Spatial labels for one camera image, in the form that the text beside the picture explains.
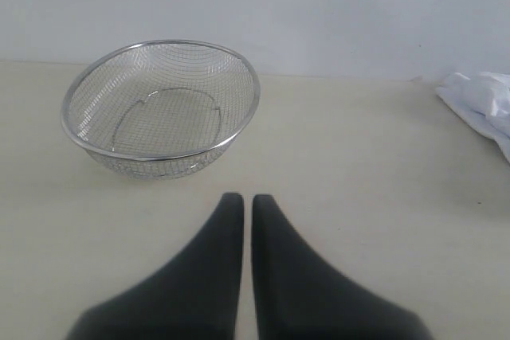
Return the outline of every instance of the mesh basket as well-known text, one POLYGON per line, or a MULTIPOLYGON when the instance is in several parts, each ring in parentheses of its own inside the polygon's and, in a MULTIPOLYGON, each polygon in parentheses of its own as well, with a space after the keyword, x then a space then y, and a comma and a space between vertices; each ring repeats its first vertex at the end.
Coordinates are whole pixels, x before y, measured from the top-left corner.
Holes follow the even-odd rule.
POLYGON ((260 85, 238 53, 198 41, 148 41, 89 66, 62 104, 66 134, 137 178, 177 178, 217 159, 251 120, 260 85))

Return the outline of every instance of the white fabric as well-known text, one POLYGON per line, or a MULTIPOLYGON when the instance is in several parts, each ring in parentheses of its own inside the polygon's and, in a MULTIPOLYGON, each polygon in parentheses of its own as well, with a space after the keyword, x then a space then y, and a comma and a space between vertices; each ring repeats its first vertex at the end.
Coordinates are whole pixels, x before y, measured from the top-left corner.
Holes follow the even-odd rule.
POLYGON ((472 129, 497 142, 510 162, 510 76, 481 72, 447 76, 436 93, 472 129))

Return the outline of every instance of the stainless steel colander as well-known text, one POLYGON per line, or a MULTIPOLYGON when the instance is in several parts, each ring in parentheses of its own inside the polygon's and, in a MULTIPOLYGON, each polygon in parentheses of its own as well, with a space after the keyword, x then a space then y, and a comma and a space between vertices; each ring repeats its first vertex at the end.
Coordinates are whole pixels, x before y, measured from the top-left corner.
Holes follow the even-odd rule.
POLYGON ((61 110, 65 133, 96 161, 136 178, 177 178, 225 152, 257 109, 260 85, 234 51, 147 41, 85 69, 61 110))

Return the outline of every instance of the countertop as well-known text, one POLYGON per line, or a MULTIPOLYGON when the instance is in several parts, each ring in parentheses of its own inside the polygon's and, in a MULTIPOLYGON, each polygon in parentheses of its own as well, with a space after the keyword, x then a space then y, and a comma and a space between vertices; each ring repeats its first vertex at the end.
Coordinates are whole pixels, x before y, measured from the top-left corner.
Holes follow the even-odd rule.
POLYGON ((219 160, 148 182, 102 168, 62 132, 82 68, 0 63, 0 337, 63 338, 86 308, 165 264, 230 190, 247 206, 237 338, 257 338, 256 193, 438 340, 510 335, 510 166, 433 85, 261 76, 256 115, 219 160))

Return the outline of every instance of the metal rim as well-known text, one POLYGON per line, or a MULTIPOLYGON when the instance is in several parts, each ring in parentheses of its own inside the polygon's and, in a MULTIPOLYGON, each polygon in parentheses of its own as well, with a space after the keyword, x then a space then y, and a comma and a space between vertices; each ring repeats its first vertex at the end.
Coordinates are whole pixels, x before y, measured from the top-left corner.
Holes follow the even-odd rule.
POLYGON ((219 147, 223 147, 226 144, 230 143, 233 139, 235 139, 239 133, 248 125, 249 121, 252 119, 253 115, 255 114, 255 111, 257 110, 259 99, 261 98, 261 84, 258 80, 258 76, 255 73, 255 69, 253 66, 249 63, 249 61, 242 56, 240 53, 237 53, 233 51, 232 49, 228 49, 226 47, 223 47, 221 45, 211 44, 204 41, 194 41, 194 40, 153 40, 153 41, 144 41, 141 43, 128 45, 123 48, 117 49, 116 51, 113 51, 112 53, 109 53, 106 56, 101 57, 98 61, 95 61, 94 63, 90 64, 82 73, 78 75, 78 77, 71 83, 71 86, 69 87, 68 91, 65 93, 64 100, 62 101, 62 108, 61 108, 61 125, 64 129, 65 134, 79 147, 83 147, 85 150, 90 150, 97 154, 102 154, 104 156, 110 157, 110 158, 118 158, 118 159, 127 159, 132 161, 142 161, 142 162, 155 162, 155 161, 167 161, 171 159, 180 159, 180 158, 186 158, 186 157, 192 157, 194 155, 204 154, 208 151, 217 149, 219 147), (74 92, 78 89, 81 82, 90 75, 94 70, 96 70, 100 65, 104 64, 105 62, 109 61, 115 56, 120 55, 121 53, 125 53, 131 49, 143 47, 146 45, 163 45, 163 44, 186 44, 186 45, 200 45, 205 46, 213 49, 219 49, 223 52, 226 52, 230 55, 235 56, 241 62, 246 66, 248 69, 248 72, 250 76, 253 79, 253 101, 252 104, 249 107, 248 113, 246 114, 245 118, 239 123, 235 131, 227 137, 226 139, 223 139, 221 141, 216 141, 211 145, 210 147, 206 147, 204 149, 198 149, 198 150, 189 150, 182 153, 176 153, 172 155, 168 154, 158 154, 158 155, 152 155, 151 157, 139 157, 137 155, 132 154, 122 154, 115 151, 109 151, 102 149, 100 147, 96 147, 94 145, 91 145, 90 143, 84 141, 80 137, 78 137, 76 134, 74 134, 69 125, 68 121, 66 119, 66 116, 69 113, 69 104, 71 102, 71 99, 74 95, 74 92))

